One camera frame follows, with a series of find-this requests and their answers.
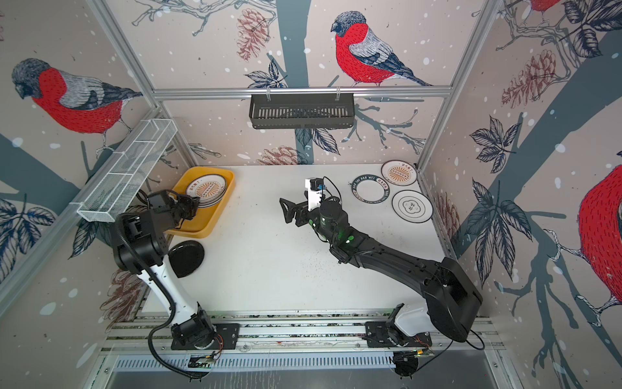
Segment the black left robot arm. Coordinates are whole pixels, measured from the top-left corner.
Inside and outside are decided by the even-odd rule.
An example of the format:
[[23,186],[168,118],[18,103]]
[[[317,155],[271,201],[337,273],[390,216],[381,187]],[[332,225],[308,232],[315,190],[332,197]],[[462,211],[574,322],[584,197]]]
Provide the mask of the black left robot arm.
[[169,311],[173,347],[206,349],[217,332],[206,311],[189,293],[173,270],[165,233],[199,209],[199,198],[163,190],[147,196],[142,212],[123,212],[113,224],[111,238],[115,263],[142,280]]

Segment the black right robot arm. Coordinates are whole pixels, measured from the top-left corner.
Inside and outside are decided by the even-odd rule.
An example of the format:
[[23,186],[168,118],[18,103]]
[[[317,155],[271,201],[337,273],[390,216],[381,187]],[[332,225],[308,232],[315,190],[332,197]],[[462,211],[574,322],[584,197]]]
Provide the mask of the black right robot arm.
[[285,222],[238,212],[204,240],[204,263],[182,280],[213,311],[395,311],[402,333],[463,342],[483,298],[454,259],[417,258],[354,227],[337,200],[281,199]]

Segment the white black pattern plate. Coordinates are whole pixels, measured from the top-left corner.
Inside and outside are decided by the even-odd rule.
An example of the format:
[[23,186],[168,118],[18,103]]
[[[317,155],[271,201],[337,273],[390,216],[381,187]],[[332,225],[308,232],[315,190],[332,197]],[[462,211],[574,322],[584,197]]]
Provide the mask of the white black pattern plate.
[[396,215],[409,223],[422,224],[433,215],[432,202],[419,191],[400,191],[393,196],[391,205]]

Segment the green rimmed plate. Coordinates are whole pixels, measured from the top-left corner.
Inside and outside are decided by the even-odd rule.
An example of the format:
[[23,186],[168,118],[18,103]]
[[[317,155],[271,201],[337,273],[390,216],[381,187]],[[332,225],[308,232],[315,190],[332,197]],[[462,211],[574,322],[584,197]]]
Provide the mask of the green rimmed plate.
[[352,194],[365,204],[381,204],[390,196],[388,182],[375,174],[363,174],[351,183]]

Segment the orange sunburst plate corner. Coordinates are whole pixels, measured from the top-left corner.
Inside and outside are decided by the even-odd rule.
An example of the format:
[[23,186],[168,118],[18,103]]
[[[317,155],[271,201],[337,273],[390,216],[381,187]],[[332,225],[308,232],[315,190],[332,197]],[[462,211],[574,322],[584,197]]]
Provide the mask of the orange sunburst plate corner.
[[417,181],[416,168],[402,160],[389,160],[381,168],[382,177],[395,186],[411,186]]

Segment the orange sunburst plate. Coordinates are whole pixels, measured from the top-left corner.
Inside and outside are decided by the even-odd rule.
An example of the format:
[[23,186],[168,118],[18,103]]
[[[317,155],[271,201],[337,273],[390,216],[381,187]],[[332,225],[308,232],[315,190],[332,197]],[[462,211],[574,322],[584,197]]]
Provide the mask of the orange sunburst plate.
[[223,199],[227,187],[227,181],[223,176],[208,174],[192,181],[186,188],[186,194],[199,199],[199,208],[208,208],[217,205]]

